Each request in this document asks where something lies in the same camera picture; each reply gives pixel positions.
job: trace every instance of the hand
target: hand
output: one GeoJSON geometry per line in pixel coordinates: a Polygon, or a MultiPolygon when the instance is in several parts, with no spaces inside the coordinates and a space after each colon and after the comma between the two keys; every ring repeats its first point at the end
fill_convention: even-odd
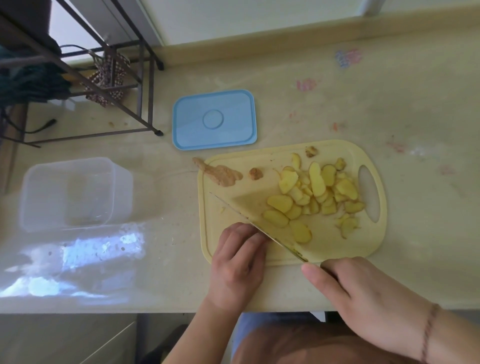
{"type": "Polygon", "coordinates": [[[419,360],[432,303],[360,257],[306,263],[304,276],[335,306],[357,335],[419,360]]]}
{"type": "Polygon", "coordinates": [[[264,278],[270,239],[250,224],[238,222],[223,230],[213,254],[207,299],[240,315],[264,278]]]}

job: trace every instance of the person's left hand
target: person's left hand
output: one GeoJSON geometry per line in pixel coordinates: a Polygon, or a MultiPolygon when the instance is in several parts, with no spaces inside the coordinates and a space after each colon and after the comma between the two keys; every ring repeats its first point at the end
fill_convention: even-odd
{"type": "Polygon", "coordinates": [[[250,224],[237,222],[223,230],[212,258],[207,299],[240,315],[264,278],[270,239],[250,224]]]}

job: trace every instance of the bracelet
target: bracelet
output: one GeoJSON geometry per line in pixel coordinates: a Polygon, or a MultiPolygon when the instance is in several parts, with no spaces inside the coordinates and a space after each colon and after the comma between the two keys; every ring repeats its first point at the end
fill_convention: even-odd
{"type": "Polygon", "coordinates": [[[440,309],[440,305],[437,303],[434,303],[428,315],[427,325],[425,326],[425,332],[423,333],[423,347],[421,350],[421,360],[420,360],[421,364],[427,364],[428,341],[430,339],[433,323],[435,321],[435,318],[437,317],[437,313],[439,309],[440,309]]]}

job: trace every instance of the clear plastic container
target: clear plastic container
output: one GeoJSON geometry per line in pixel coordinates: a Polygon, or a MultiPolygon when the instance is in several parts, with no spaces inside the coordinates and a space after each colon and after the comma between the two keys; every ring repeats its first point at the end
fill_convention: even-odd
{"type": "Polygon", "coordinates": [[[27,232],[127,222],[133,177],[104,157],[37,164],[24,176],[20,227],[27,232]]]}

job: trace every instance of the forearm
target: forearm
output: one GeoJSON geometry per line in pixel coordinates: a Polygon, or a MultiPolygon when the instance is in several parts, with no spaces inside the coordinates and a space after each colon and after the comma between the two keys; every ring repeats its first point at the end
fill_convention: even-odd
{"type": "Polygon", "coordinates": [[[480,358],[480,329],[460,316],[441,310],[433,324],[427,362],[478,363],[480,358]]]}
{"type": "Polygon", "coordinates": [[[203,300],[185,333],[170,352],[166,364],[219,364],[238,316],[203,300]]]}

